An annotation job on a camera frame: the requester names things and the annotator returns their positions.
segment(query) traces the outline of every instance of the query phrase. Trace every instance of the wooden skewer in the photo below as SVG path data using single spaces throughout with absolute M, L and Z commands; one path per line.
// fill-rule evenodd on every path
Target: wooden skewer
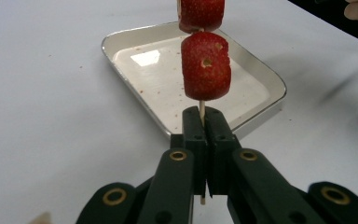
M 202 127 L 205 126 L 205 101 L 200 100 L 200 118 L 202 122 Z
M 205 101 L 203 100 L 200 100 L 200 118 L 201 118 L 202 127 L 205 127 Z M 205 195 L 201 195 L 200 203 L 202 205 L 206 204 Z

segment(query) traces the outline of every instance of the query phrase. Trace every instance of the red strawberry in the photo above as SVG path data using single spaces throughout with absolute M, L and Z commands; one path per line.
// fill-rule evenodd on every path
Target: red strawberry
M 222 24 L 225 0 L 177 0 L 177 8 L 182 31 L 213 31 Z
M 228 93 L 231 68 L 225 38 L 197 32 L 182 42 L 181 51 L 186 96 L 208 101 Z

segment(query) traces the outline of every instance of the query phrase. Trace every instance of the white tray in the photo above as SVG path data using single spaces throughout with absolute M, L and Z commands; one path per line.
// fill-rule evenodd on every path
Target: white tray
M 249 51 L 215 33 L 228 42 L 232 80 L 227 95 L 206 105 L 222 111 L 234 133 L 247 134 L 279 111 L 286 88 Z M 180 46 L 187 36 L 172 22 L 113 33 L 102 43 L 117 74 L 167 135 L 181 133 L 182 111 L 199 103 L 184 92 Z

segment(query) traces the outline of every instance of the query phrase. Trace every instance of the white table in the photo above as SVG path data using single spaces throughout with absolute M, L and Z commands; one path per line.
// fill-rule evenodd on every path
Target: white table
M 74 223 L 100 187 L 138 186 L 169 140 L 101 51 L 113 32 L 176 21 L 176 2 L 0 1 L 0 224 Z M 284 0 L 227 0 L 221 29 L 276 71 L 284 107 L 241 139 L 293 185 L 358 195 L 358 39 Z M 194 223 L 230 223 L 226 197 Z

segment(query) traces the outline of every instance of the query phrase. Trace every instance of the screw hole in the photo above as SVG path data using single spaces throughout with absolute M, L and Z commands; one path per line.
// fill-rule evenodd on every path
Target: screw hole
M 257 160 L 257 155 L 254 154 L 254 152 L 249 151 L 249 150 L 242 151 L 241 154 L 240 154 L 240 157 L 243 158 L 246 161 L 255 161 L 255 160 Z
M 341 205 L 346 205 L 351 202 L 350 197 L 339 189 L 325 186 L 321 189 L 321 192 L 325 199 L 330 202 Z
M 174 151 L 170 154 L 170 158 L 174 161 L 183 161 L 187 158 L 187 154 L 184 151 Z
M 172 215 L 170 212 L 161 211 L 156 214 L 155 220 L 158 224 L 167 224 L 172 220 Z
M 124 189 L 115 188 L 107 191 L 103 195 L 103 203 L 109 206 L 115 206 L 124 202 L 127 198 L 127 192 Z
M 300 212 L 290 213 L 289 218 L 294 223 L 307 223 L 307 218 Z

